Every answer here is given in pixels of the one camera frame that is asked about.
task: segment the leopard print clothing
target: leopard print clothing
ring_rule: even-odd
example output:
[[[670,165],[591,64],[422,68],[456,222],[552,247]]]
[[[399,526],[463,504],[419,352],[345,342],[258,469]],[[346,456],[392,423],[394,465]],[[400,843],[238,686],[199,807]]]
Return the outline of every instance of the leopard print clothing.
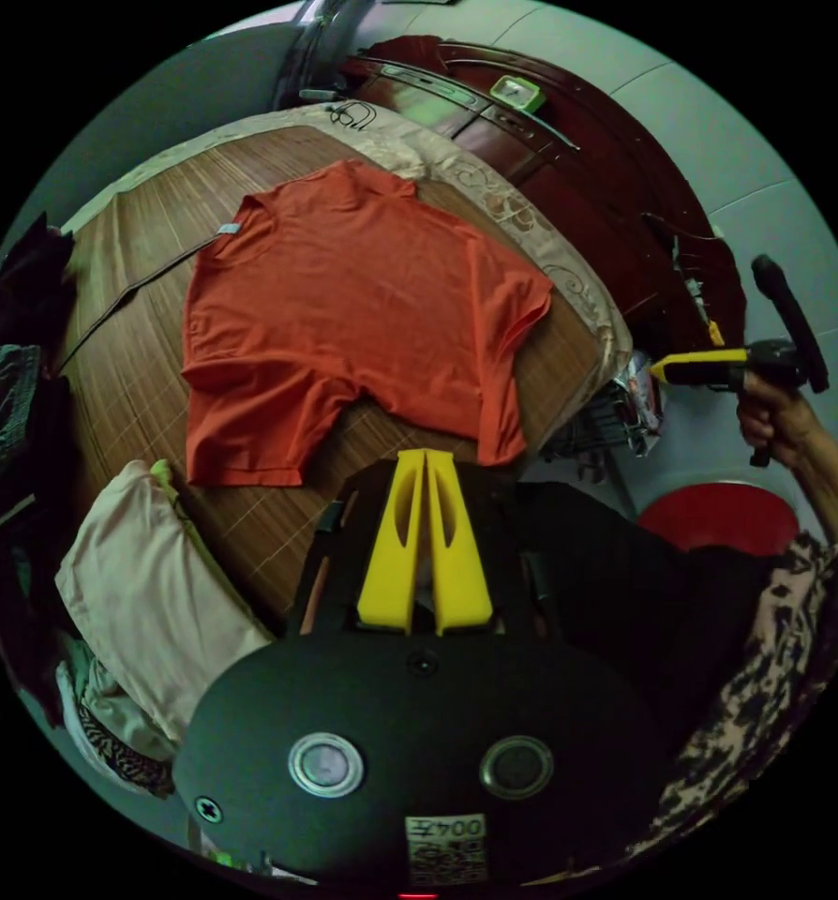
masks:
[[[77,703],[84,736],[97,755],[123,780],[165,800],[175,792],[172,764],[158,762],[132,749],[104,728],[83,703]]]
[[[619,868],[681,840],[715,818],[787,747],[838,667],[838,547],[800,534],[760,595],[745,661],[676,758],[659,813],[644,837],[608,865]]]

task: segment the bamboo mat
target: bamboo mat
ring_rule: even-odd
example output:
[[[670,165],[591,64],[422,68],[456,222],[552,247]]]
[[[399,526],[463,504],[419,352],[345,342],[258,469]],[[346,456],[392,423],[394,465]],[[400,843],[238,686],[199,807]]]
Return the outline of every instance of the bamboo mat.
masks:
[[[79,300],[64,351],[128,285],[231,221],[245,194],[360,155],[309,127],[252,135],[206,150],[127,193],[76,234],[70,263]],[[516,243],[449,185],[420,182],[425,203],[447,210],[518,253]],[[181,312],[194,260],[139,290],[84,344],[64,374],[76,397],[81,522],[98,493],[132,459],[167,458],[191,517],[232,582],[259,611],[290,607],[312,530],[343,481],[397,450],[434,447],[475,459],[472,442],[413,428],[371,400],[345,411],[306,472],[304,487],[194,488],[185,483],[188,388]],[[516,358],[516,384],[533,455],[598,363],[589,329],[557,294]]]

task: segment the black pants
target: black pants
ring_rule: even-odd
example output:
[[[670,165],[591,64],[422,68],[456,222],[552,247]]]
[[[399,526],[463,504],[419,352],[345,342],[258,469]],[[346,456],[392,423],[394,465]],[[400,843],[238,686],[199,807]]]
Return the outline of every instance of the black pants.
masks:
[[[683,552],[565,484],[518,485],[514,517],[546,562],[566,640],[628,678],[681,748],[735,673],[777,558]]]

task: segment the hand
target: hand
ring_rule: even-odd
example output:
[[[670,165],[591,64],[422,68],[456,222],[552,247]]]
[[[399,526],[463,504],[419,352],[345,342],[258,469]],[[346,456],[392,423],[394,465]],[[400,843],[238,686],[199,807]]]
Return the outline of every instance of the hand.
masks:
[[[825,434],[812,407],[800,391],[775,387],[753,372],[744,377],[739,397],[741,435],[752,447],[769,447],[783,466],[796,470]]]

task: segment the label sticker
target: label sticker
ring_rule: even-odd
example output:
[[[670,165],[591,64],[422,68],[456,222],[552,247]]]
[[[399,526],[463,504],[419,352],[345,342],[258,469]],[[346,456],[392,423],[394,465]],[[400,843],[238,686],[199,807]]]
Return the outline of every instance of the label sticker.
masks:
[[[487,881],[483,814],[407,817],[406,828],[413,885]]]

